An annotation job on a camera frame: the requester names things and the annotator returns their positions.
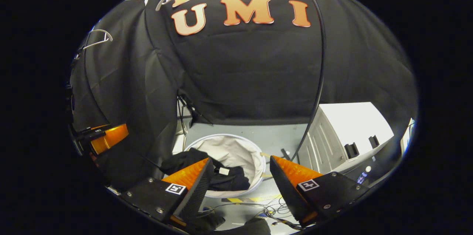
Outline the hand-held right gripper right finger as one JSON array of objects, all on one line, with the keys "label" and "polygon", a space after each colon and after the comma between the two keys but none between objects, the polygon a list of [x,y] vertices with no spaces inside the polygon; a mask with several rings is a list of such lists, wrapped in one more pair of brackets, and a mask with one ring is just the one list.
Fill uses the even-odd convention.
[{"label": "hand-held right gripper right finger", "polygon": [[336,218],[370,190],[341,173],[322,174],[274,155],[270,156],[270,172],[301,228]]}]

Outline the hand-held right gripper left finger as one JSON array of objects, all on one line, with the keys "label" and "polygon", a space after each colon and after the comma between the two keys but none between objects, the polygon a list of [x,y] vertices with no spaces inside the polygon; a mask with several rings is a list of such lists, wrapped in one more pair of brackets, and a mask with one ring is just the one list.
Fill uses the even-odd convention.
[{"label": "hand-held right gripper left finger", "polygon": [[184,228],[197,217],[213,169],[212,159],[204,158],[163,179],[141,181],[120,200],[152,221]]}]

